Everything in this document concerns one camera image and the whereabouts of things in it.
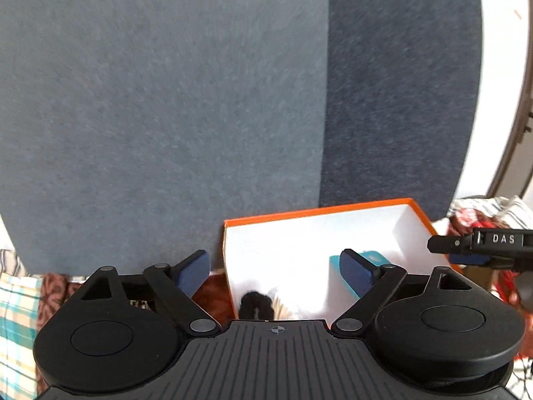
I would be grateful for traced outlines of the teal soft item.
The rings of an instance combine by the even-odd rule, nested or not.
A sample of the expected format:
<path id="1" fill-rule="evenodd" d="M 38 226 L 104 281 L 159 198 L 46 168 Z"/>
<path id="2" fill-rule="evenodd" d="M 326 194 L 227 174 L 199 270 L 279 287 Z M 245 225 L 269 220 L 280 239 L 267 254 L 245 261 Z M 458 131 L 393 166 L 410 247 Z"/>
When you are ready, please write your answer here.
<path id="1" fill-rule="evenodd" d="M 357 262 L 350 256 L 331 256 L 331 278 L 341 284 L 347 293 L 356 298 L 368 293 L 371 287 L 381 277 L 381 265 L 388 265 L 389 261 L 377 251 L 357 253 L 362 262 Z"/>

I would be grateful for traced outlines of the black fuzzy soft item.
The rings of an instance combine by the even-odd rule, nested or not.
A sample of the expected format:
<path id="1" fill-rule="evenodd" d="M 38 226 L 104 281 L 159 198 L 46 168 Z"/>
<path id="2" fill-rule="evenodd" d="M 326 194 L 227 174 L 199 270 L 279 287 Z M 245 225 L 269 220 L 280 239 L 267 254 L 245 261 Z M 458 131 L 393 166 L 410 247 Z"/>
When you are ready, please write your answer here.
<path id="1" fill-rule="evenodd" d="M 272 300 L 259 292 L 245 293 L 240 301 L 239 318 L 247 321 L 272 321 Z"/>

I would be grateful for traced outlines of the orange cardboard box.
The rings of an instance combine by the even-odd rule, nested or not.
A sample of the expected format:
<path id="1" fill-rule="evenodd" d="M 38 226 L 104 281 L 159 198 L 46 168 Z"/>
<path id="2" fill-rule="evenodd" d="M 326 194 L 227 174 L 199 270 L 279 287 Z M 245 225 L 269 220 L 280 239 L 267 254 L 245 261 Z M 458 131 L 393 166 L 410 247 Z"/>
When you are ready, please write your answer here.
<path id="1" fill-rule="evenodd" d="M 233 305 L 258 292 L 297 320 L 333 322 L 357 299 L 338 269 L 344 249 L 377 252 L 410 274 L 429 275 L 448 263 L 427 250 L 434 233 L 409 198 L 228 219 L 222 253 Z"/>

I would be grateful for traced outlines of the red floral blanket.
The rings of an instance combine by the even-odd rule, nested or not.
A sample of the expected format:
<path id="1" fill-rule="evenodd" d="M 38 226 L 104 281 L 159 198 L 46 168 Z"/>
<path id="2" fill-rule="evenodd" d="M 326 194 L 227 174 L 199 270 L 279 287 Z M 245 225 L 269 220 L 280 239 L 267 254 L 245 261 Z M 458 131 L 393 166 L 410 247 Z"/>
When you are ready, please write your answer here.
<path id="1" fill-rule="evenodd" d="M 45 324 L 47 399 L 509 399 L 526 337 L 514 308 L 457 271 L 511 270 L 532 304 L 532 234 L 442 237 L 410 199 L 224 224 L 231 299 L 277 293 L 285 321 L 226 326 L 193 301 L 197 251 L 140 275 L 99 268 Z"/>

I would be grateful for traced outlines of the light grey headboard panel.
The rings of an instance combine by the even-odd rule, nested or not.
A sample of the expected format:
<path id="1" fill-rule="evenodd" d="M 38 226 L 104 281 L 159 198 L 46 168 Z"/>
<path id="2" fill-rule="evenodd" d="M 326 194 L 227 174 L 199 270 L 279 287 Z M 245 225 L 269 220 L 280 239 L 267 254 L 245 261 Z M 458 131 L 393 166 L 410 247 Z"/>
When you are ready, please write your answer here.
<path id="1" fill-rule="evenodd" d="M 1 0 L 1 214 L 33 273 L 221 253 L 318 204 L 328 0 Z"/>

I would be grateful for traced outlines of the dark grey headboard panel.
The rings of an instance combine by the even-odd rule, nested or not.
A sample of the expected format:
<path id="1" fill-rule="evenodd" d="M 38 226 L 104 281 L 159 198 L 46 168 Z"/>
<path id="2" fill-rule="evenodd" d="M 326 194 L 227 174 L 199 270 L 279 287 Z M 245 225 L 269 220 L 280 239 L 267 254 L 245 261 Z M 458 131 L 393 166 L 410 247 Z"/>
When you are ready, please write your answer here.
<path id="1" fill-rule="evenodd" d="M 319 203 L 453 199 L 481 76 L 481 0 L 329 0 Z"/>

